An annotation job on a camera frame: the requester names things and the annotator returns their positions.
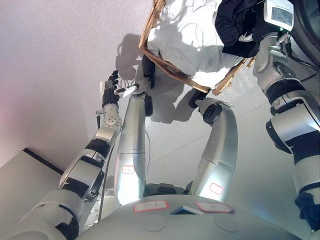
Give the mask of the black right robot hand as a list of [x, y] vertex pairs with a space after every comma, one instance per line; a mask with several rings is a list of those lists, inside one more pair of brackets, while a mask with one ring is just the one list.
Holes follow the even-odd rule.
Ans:
[[290, 32], [294, 27], [294, 5], [289, 0], [265, 0], [263, 19]]

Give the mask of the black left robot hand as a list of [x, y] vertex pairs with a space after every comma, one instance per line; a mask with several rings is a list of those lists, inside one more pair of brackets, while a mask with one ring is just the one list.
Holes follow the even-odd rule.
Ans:
[[106, 81], [100, 82], [100, 97], [102, 108], [105, 105], [118, 105], [120, 98], [124, 98], [140, 88], [138, 83], [130, 85], [128, 87], [122, 87], [117, 89], [117, 84], [119, 78], [118, 70], [114, 70]]

